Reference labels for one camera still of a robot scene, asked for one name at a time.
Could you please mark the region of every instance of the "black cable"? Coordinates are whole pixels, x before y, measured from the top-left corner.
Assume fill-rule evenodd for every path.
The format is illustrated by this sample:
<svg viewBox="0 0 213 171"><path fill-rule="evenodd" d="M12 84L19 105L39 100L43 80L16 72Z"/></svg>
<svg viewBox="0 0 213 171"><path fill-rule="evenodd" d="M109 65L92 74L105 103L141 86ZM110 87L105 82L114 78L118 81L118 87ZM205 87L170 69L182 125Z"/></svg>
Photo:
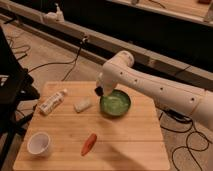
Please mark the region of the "black cable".
<svg viewBox="0 0 213 171"><path fill-rule="evenodd" d="M165 111L162 111L161 114L160 114L160 117L159 117L159 120L161 120L163 114L167 114L168 117L176 120L177 122L179 123L182 123L182 124L189 124L190 123L190 127L185 130L185 131L177 131L177 130L172 130L172 129L169 129L169 128L166 128L164 126L161 125L161 128L167 130L167 131L170 131L170 132L174 132L174 133L187 133L189 132L192 128L194 129L193 132L189 133L186 137L186 145L185 146L179 146L177 148L175 148L173 151L172 151L172 163L174 165L174 167L176 168L176 170L180 171L180 169L178 168L178 166L176 165L175 163L175 158L174 158L174 155L175 153L180 150L180 149L187 149L187 151L189 152L190 156L192 157L192 159L194 160L194 162L196 163L196 165L199 167L199 169L202 171L202 167L200 166L199 162L197 161L197 159L195 158L195 156L193 155L193 151L196 151L196 152L203 152L203 151L206 151L208 148L209 148L209 145L212 144L212 142L205 136L204 133L200 132L197 130L196 126L195 126L195 123L189 119L188 117L186 116L182 116L180 114L176 115L176 116L173 116L171 113L169 112L165 112ZM204 148L201 148L201 149L197 149L197 148L192 148L190 147L189 145L189 139L190 137L197 133L201 138L203 138L206 142L207 142L207 145L204 147Z"/></svg>
<svg viewBox="0 0 213 171"><path fill-rule="evenodd" d="M206 140L207 142L207 145L206 147L202 148L202 149L196 149L196 148L192 148L189 146L189 139L190 137L195 134L195 133L198 133L204 140ZM202 132L199 132L199 131L193 131L191 133L189 133L186 137L186 146L180 146L180 147L177 147L173 150L172 152L172 163L174 165L174 167L177 169L177 170L180 170L176 163L175 163L175 158L174 158L174 155L175 155L175 152L177 152L179 149L187 149L187 151L189 152L190 156L192 157L192 159L195 161L195 163L197 164L197 166L199 167L199 169L202 171L202 167L201 165L199 164L199 162L197 161L197 159L195 158L195 156L193 155L192 151L196 151L196 152L203 152L203 151L206 151L208 148L209 148L209 145L210 145L211 141L202 133Z"/></svg>
<svg viewBox="0 0 213 171"><path fill-rule="evenodd" d="M24 57L27 56L27 52L31 49L31 46L30 45L22 45L22 46L17 46L17 47L14 47L14 39L17 39L19 38L24 32L20 33L18 36L16 37L13 37L13 36L6 36L7 37L7 41L8 41L8 44L10 46L10 48L13 50L13 53L16 55L18 54L21 54L20 57L17 57L17 60L21 60L23 59Z"/></svg>
<svg viewBox="0 0 213 171"><path fill-rule="evenodd" d="M165 7L163 4L161 4L160 2L157 2L157 1L155 1L155 0L149 0L149 1L152 2L152 3L158 4L158 5L160 5L162 8L166 9L166 7Z"/></svg>
<svg viewBox="0 0 213 171"><path fill-rule="evenodd" d="M79 47L79 49L78 49L78 52L77 52L77 55L76 55L76 58L75 58L75 62L74 62L74 65L73 65L73 67L67 72L67 74L64 76L64 78L61 80L61 81L65 81L66 80L66 78L68 77L68 75L72 72L72 70L75 68L75 66L76 66L76 62L77 62L77 60L78 60L78 57L79 57L79 54L80 54L80 52L81 52L81 49L82 49L82 45L83 45L83 41L81 41L80 42L80 47Z"/></svg>
<svg viewBox="0 0 213 171"><path fill-rule="evenodd" d="M16 109L16 111L17 111L18 113L20 113L23 117L26 117L26 115L25 115L21 110Z"/></svg>
<svg viewBox="0 0 213 171"><path fill-rule="evenodd" d="M79 55L79 53L80 53L80 51L81 51L81 48L82 48L82 44L83 44L83 43L80 43L81 46L80 46L79 49L78 49L78 53L77 53L75 59L73 59L73 60L71 60L71 61L69 61L69 62L49 62L49 63L45 63L45 64L42 64L42 65L39 65L39 66L37 66L37 67L35 67L35 68L30 69L30 70L28 71L28 73L33 72L33 71L35 71L35 70L37 70L37 69L39 69L39 68L41 68L41 67L48 66L48 65L68 65L68 64L73 64L73 63L74 63L74 65L75 65L75 63L76 63L76 61L77 61L77 59L78 59L78 55Z"/></svg>
<svg viewBox="0 0 213 171"><path fill-rule="evenodd" d="M182 69L182 70L177 71L177 72L174 74L174 77L176 77L176 76L177 76L177 75L179 75L180 73L182 73L182 72L186 71L186 70L187 70L187 69L189 69L191 66L192 66L192 65L189 65L189 66L187 66L186 68L184 68L184 69Z"/></svg>
<svg viewBox="0 0 213 171"><path fill-rule="evenodd" d="M163 117L163 114L164 114L164 113L165 113L164 111L161 113L161 115L160 115L160 117L159 117L159 120L161 120L161 118ZM169 116L171 119L174 119L174 120L177 121L178 123L182 123L182 122L176 120L175 118L171 117L170 115L167 115L167 116ZM173 129L171 129L171 128L167 128L167 127L164 127L164 126L162 126L162 125L160 125L160 127L161 127L162 129L164 129L164 130L167 130L167 131L170 131L170 132L174 132L174 133L186 133L186 132L189 132L189 131L192 129L192 127L193 127L193 122L191 121L191 122L190 122L189 128L187 128L186 130L183 130L183 131L173 130Z"/></svg>

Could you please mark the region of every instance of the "bowl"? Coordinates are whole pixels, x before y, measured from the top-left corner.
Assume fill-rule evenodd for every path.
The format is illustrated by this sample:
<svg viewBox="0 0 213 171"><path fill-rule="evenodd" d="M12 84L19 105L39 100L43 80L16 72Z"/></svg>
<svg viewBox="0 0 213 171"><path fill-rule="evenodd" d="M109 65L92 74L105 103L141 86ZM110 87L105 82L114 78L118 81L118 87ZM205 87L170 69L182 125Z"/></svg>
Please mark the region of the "bowl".
<svg viewBox="0 0 213 171"><path fill-rule="evenodd" d="M131 100L127 93L115 89L108 96L100 98L101 111L109 116L122 116L131 106Z"/></svg>

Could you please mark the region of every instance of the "wooden cutting board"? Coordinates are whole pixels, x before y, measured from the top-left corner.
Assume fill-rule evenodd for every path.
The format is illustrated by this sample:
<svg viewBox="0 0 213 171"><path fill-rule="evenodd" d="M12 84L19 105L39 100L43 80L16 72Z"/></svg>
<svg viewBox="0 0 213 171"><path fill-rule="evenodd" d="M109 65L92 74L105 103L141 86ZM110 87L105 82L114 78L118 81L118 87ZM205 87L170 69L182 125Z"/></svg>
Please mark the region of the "wooden cutting board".
<svg viewBox="0 0 213 171"><path fill-rule="evenodd" d="M14 171L169 170L152 99L119 85L117 89L130 96L131 108L125 116L109 119L100 112L95 82L48 82L38 105L64 88L68 89L68 95L51 114L42 116L36 109ZM84 97L91 98L93 106L77 114L73 104ZM51 137L52 154L48 158L34 158L27 152L29 137L38 131L45 131ZM81 149L91 133L97 134L97 142L82 157Z"/></svg>

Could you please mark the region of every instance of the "carrot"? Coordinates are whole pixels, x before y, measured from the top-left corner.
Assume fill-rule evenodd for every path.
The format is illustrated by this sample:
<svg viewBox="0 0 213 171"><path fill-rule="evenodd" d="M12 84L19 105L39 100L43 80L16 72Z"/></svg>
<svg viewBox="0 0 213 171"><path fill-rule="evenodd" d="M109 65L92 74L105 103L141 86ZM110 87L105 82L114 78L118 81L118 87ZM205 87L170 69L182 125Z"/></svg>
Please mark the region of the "carrot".
<svg viewBox="0 0 213 171"><path fill-rule="evenodd" d="M96 134L91 134L89 136L89 138L86 140L86 142L84 143L84 146L81 150L81 155L85 156L94 146L95 142L97 140L97 135Z"/></svg>

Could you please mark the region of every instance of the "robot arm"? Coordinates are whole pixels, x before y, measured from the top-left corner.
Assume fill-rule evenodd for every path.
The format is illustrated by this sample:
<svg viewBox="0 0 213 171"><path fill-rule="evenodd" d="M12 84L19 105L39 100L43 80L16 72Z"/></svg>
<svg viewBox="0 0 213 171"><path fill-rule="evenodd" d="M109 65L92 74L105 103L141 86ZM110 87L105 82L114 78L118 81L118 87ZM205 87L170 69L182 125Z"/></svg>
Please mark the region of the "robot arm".
<svg viewBox="0 0 213 171"><path fill-rule="evenodd" d="M97 80L97 94L108 95L118 83L123 84L213 131L213 92L138 72L131 68L133 64L128 51L120 51L108 60Z"/></svg>

